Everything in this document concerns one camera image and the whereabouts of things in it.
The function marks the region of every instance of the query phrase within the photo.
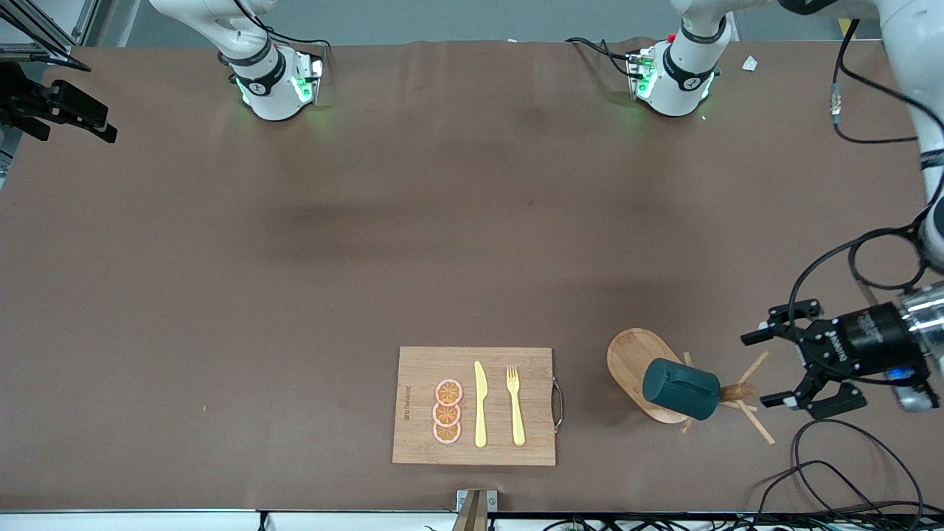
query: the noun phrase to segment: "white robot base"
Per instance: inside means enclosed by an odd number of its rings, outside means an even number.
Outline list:
[[[702,99],[708,97],[715,74],[705,81],[700,81],[696,90],[683,90],[678,82],[661,67],[663,55],[669,47],[668,41],[661,41],[649,48],[639,50],[626,58],[627,71],[641,78],[630,77],[630,94],[633,100],[646,102],[652,109],[665,116],[685,116],[694,111]],[[656,84],[658,91],[653,91]]]
[[[238,77],[236,85],[243,93],[243,102],[263,120],[278,121],[295,116],[308,104],[317,105],[318,89],[324,73],[324,60],[299,52],[283,44],[274,46],[284,58],[287,68],[266,91]]]

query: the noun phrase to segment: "plastic fork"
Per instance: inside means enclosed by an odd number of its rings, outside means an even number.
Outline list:
[[[525,443],[525,423],[521,419],[521,404],[518,403],[518,390],[521,383],[518,381],[518,368],[514,365],[508,366],[508,372],[505,376],[505,384],[508,385],[508,392],[512,393],[512,436],[515,446],[521,446]]]

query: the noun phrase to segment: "bamboo cutting board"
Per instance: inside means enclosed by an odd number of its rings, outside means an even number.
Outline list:
[[[647,415],[666,424],[685,422],[688,420],[686,415],[651,403],[643,396],[643,379],[646,376],[646,369],[656,358],[665,358],[675,363],[682,362],[662,340],[662,337],[642,328],[630,328],[621,332],[610,342],[610,348],[606,352],[606,366],[623,391]]]
[[[475,445],[476,361],[481,362],[488,381],[485,423],[488,444]],[[521,416],[525,444],[512,441],[512,398],[505,385],[505,370],[518,367]],[[401,347],[396,382],[394,462],[439,465],[534,465],[557,464],[554,419],[550,403],[553,390],[551,349]],[[452,444],[432,435],[433,396],[446,378],[463,387],[459,402],[462,433]]]

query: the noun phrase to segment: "brown paper mat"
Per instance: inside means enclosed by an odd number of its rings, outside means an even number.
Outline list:
[[[92,73],[55,72],[110,106],[118,143],[56,127],[0,193],[0,505],[434,509],[488,487],[502,509],[756,508],[808,418],[760,411],[773,447],[734,410],[682,435],[626,397],[606,348],[647,328],[724,381],[761,350],[761,392],[799,381],[789,344],[738,336],[822,251],[923,198],[914,146],[833,136],[836,47],[733,44],[684,119],[568,44],[338,48],[332,106],[277,124],[214,50],[80,50]],[[877,43],[850,63],[888,80]],[[901,106],[847,85],[849,133],[908,133]],[[863,305],[841,260],[804,295]],[[558,466],[392,464],[400,345],[553,348]],[[866,393],[844,418],[940,505],[941,413]],[[804,455],[873,499],[912,495],[831,432]],[[783,487],[768,508],[817,508]]]

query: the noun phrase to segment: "yellow knife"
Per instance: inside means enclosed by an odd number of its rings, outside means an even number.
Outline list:
[[[485,397],[488,396],[488,381],[481,363],[475,362],[475,445],[484,448],[488,441],[485,436]]]

